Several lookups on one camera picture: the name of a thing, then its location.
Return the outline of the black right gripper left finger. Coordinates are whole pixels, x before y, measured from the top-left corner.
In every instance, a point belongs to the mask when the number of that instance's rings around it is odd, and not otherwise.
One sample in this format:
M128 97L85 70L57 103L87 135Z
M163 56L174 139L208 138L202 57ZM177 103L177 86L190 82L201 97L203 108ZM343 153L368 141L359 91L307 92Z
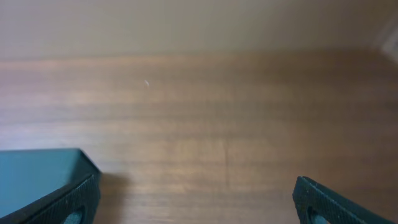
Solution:
M100 202L97 176L90 174L64 185L1 218L8 224L93 223Z

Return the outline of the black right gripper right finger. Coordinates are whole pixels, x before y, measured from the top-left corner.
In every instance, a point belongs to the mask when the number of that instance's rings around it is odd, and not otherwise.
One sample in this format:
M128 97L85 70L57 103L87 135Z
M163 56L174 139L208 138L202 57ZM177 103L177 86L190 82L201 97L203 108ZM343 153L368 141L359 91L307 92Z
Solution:
M393 224L306 176L292 194L300 224Z

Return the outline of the dark green box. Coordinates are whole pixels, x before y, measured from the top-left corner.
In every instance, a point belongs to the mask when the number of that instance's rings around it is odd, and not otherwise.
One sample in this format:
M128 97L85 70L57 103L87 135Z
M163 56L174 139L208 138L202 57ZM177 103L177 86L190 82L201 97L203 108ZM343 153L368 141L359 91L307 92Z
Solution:
M1 217L101 171L79 148L1 151Z

